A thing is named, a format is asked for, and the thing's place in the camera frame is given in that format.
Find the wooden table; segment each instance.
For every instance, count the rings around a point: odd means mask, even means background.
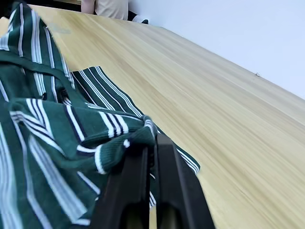
[[[70,70],[100,65],[200,162],[217,228],[305,228],[304,100],[166,29],[33,8]]]

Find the black plastic part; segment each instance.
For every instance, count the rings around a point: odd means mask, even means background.
[[[215,229],[200,182],[170,138],[157,136],[158,229]]]
[[[122,170],[109,175],[89,229],[149,228],[148,162],[147,148],[132,148],[126,152]]]

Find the white stripe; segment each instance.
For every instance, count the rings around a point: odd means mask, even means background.
[[[157,202],[156,202],[155,198],[153,197],[152,192],[149,192],[149,195],[150,195],[150,197],[152,198],[153,204],[156,205]]]
[[[32,106],[32,108],[36,111],[37,115],[38,115],[38,121],[40,121],[40,125],[44,127],[44,123],[43,123],[43,118],[42,115],[39,112],[38,106],[35,103],[34,99],[26,99],[26,102],[28,104],[28,106]]]
[[[37,54],[37,63],[42,63],[41,58],[41,49],[40,49],[40,29],[39,29],[39,22],[40,17],[35,13],[36,15],[36,54]]]
[[[192,164],[187,162],[186,158],[183,155],[181,155],[181,157],[184,159],[184,161],[188,165],[188,167],[190,167],[194,171],[194,173],[197,174],[197,169],[195,168],[195,166],[193,166]]]
[[[121,104],[103,87],[103,85],[96,79],[96,77],[94,76],[94,74],[91,72],[90,68],[88,68],[88,70],[90,71],[91,75],[93,76],[93,78],[96,80],[96,82],[101,86],[101,88],[120,106],[120,108],[126,112],[124,110],[124,108],[121,106]]]
[[[14,9],[14,11],[10,14],[9,27],[8,27],[8,31],[9,32],[11,32],[13,30],[13,23],[12,23],[12,21],[13,21],[13,18],[15,16],[16,10],[17,10],[17,8]]]
[[[144,126],[148,127],[151,130],[151,134],[154,137],[152,121],[149,119],[145,120]]]
[[[97,73],[100,75],[100,77],[109,85],[109,87],[111,87],[113,89],[113,91],[115,91],[125,102],[126,105],[134,112],[134,114],[138,117],[141,117],[141,112],[133,106],[133,104],[131,103],[131,101],[129,100],[129,98],[122,93],[116,85],[114,85],[112,82],[110,82],[107,77],[101,72],[101,70],[99,69],[99,67],[95,67]]]
[[[63,99],[66,104],[72,105],[72,102],[67,97]]]
[[[78,219],[74,224],[82,225],[82,226],[89,226],[90,220],[89,219]]]
[[[23,56],[23,51],[22,51],[22,39],[23,39],[23,30],[24,30],[24,18],[23,18],[23,4],[21,3],[19,5],[20,7],[20,35],[19,35],[19,42],[18,42],[18,51],[19,51],[19,56]]]
[[[8,98],[8,95],[7,95],[6,92],[5,92],[5,89],[4,89],[4,87],[3,87],[3,84],[2,84],[2,82],[1,82],[1,80],[0,80],[0,91],[1,91],[1,93],[2,93],[2,95],[3,95],[4,100],[5,100],[6,102],[8,102],[8,101],[9,101],[9,98]]]
[[[40,79],[39,79],[38,73],[34,73],[34,80],[35,80],[35,83],[36,83],[38,94],[40,96],[42,96],[42,88],[41,88],[41,83],[40,83]]]
[[[42,227],[45,229],[51,229],[52,226],[35,197],[34,186],[33,186],[33,181],[32,181],[32,177],[31,177],[31,171],[30,171],[29,163],[28,163],[27,146],[24,142],[24,138],[22,136],[19,126],[16,124],[16,122],[13,122],[13,123],[14,123],[18,138],[20,140],[21,148],[22,148],[23,167],[24,167],[25,179],[27,182],[27,185],[26,185],[27,199],[28,199],[30,206],[32,207],[35,215],[37,216],[38,220],[40,221]]]
[[[48,50],[49,50],[49,58],[50,58],[51,68],[55,68],[50,33],[49,33],[48,28],[44,27],[44,30],[45,30],[45,33],[46,33],[46,38],[47,38],[47,43],[48,43]]]
[[[100,189],[92,182],[90,179],[88,179],[82,172],[78,171],[77,174],[83,179],[83,181],[90,187],[92,190],[99,195]]]
[[[120,136],[121,135],[121,128],[120,128],[119,124],[117,123],[117,121],[115,120],[115,118],[112,114],[108,113],[108,115],[109,115],[110,119],[112,120],[112,122],[115,126],[117,136]]]
[[[73,89],[75,89],[75,85],[74,85],[74,80],[73,80],[73,77],[71,76],[70,72],[69,72],[69,69],[68,69],[68,66],[65,62],[65,59],[63,58],[63,56],[61,55],[61,63],[62,63],[62,68],[63,68],[63,72],[65,73],[65,76],[68,78],[68,80],[70,81],[71,83],[71,87]]]
[[[35,12],[32,10],[31,11],[31,16],[32,16],[32,38],[31,38],[31,55],[32,55],[32,61],[33,62],[37,62],[37,54],[36,54],[36,14]]]
[[[81,84],[81,82],[79,82],[79,80],[75,77],[75,75],[73,73],[71,73],[74,77],[74,79],[77,80],[77,82],[79,83],[79,85],[83,88],[84,92],[88,95],[88,97],[91,99],[91,101],[96,105],[95,101],[92,99],[92,97],[90,96],[90,94],[86,91],[86,89],[83,87],[83,85]]]
[[[43,118],[43,120],[44,120],[44,122],[45,122],[45,124],[46,124],[45,127],[46,127],[46,129],[47,129],[47,131],[48,131],[48,134],[49,134],[49,136],[51,136],[51,137],[54,139],[54,136],[53,136],[53,133],[52,133],[52,130],[51,130],[51,125],[50,125],[50,122],[49,122],[47,113],[46,113],[46,111],[44,110],[43,105],[42,105],[42,100],[41,100],[41,99],[38,99],[38,100],[36,100],[36,101],[37,101],[37,103],[38,103],[38,108],[39,108],[39,110],[40,110],[41,113],[42,113],[42,118]]]
[[[106,124],[107,128],[108,128],[108,137],[109,138],[113,138],[114,137],[114,128],[111,125],[111,123],[108,120],[107,115],[104,112],[99,111],[104,123]]]
[[[13,161],[0,123],[0,215],[5,229],[21,229],[22,220],[17,208],[17,186]]]
[[[54,76],[51,76],[51,88],[52,88],[52,92],[53,92],[55,102],[58,103],[57,93],[56,93],[56,89],[55,89],[55,77]]]
[[[69,104],[67,101],[63,101],[62,104],[66,105],[66,106],[71,106],[71,104]]]
[[[136,118],[136,117],[129,116],[129,115],[120,114],[120,116],[121,117],[126,117],[126,118],[131,118],[131,119],[134,119],[134,120],[137,120],[137,121],[142,121],[142,119],[140,119],[140,118]]]
[[[87,208],[61,176],[48,153],[33,136],[29,139],[29,146],[62,210],[72,223],[76,223],[87,212]]]
[[[0,38],[0,50],[9,51],[8,43],[9,43],[9,33],[6,33]]]
[[[82,152],[84,152],[84,153],[94,153],[94,152],[96,151],[96,148],[94,148],[94,149],[89,149],[89,148],[83,147],[83,146],[81,146],[81,145],[78,145],[78,146],[76,147],[76,150],[82,151]]]
[[[106,172],[103,169],[102,162],[101,162],[101,148],[102,148],[102,145],[99,145],[98,147],[96,147],[96,151],[94,154],[94,162],[95,162],[98,172],[100,174],[106,174]]]
[[[95,87],[95,85],[91,82],[91,80],[86,76],[83,70],[80,70],[79,73],[81,74],[82,78],[86,81],[88,86],[91,88],[91,90],[96,94],[96,96],[103,102],[103,104],[107,107],[109,110],[115,110],[114,107],[105,99],[105,97],[99,92],[99,90]]]
[[[43,95],[46,92],[46,88],[44,86],[44,82],[43,82],[43,74],[38,73],[39,76],[39,81],[40,81],[40,85],[41,85],[41,95]]]
[[[128,129],[128,125],[126,124],[126,122],[124,121],[124,119],[122,118],[122,116],[115,114],[115,116],[117,117],[117,119],[119,120],[121,126],[123,127],[123,133],[126,134],[128,133],[129,129]]]
[[[81,128],[80,128],[80,126],[78,125],[78,123],[77,123],[77,121],[76,121],[76,119],[75,119],[75,117],[74,117],[74,115],[73,115],[73,112],[72,112],[71,107],[70,107],[70,106],[66,106],[66,108],[67,108],[68,114],[69,114],[69,116],[70,116],[70,119],[71,119],[72,122],[73,122],[73,125],[74,125],[74,127],[75,127],[75,130],[76,130],[78,136],[80,137],[80,140],[81,140],[81,141],[85,140],[84,134],[83,134],[83,132],[81,131]]]
[[[41,125],[40,121],[38,121],[37,119],[33,118],[32,116],[29,116],[29,115],[23,113],[22,111],[10,111],[10,115],[11,115],[12,118],[17,116],[17,117],[21,117],[21,118],[27,119],[27,120],[33,122],[34,125],[37,125],[37,128],[39,128],[41,131],[43,131],[44,133],[47,133],[43,129],[43,126]]]
[[[101,109],[101,110],[107,110],[107,108],[101,107],[101,106],[92,106],[91,104],[87,104],[87,106],[91,109]]]
[[[38,132],[37,130],[42,131],[43,133],[47,133],[47,131],[45,129],[42,129],[40,126],[37,126],[31,122],[29,122],[27,120],[27,115],[24,114],[21,111],[10,111],[10,116],[12,117],[12,119],[16,122],[18,121],[22,121],[26,127],[31,131],[31,133],[33,133],[34,135],[36,135],[37,137],[39,137],[41,140],[45,141],[47,144],[51,145],[52,147],[54,147],[55,149],[57,149],[62,155],[64,155],[63,150],[56,144],[56,142],[54,141],[54,139],[51,138],[51,136],[46,137],[45,135],[42,135],[40,132]]]
[[[192,164],[195,168],[196,171],[199,171],[199,167],[187,156],[185,155],[181,150],[177,149],[177,151],[185,158],[185,160],[187,160],[189,162],[189,164]]]

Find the beige shirt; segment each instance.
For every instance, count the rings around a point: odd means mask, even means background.
[[[127,20],[128,0],[96,0],[95,12],[100,16]]]

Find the light wood surface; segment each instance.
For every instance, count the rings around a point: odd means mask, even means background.
[[[75,5],[81,5],[81,0],[54,0],[54,1],[61,1],[61,2],[75,4]]]
[[[304,100],[166,29],[33,8],[70,70],[101,66],[199,161],[217,228],[305,228]]]

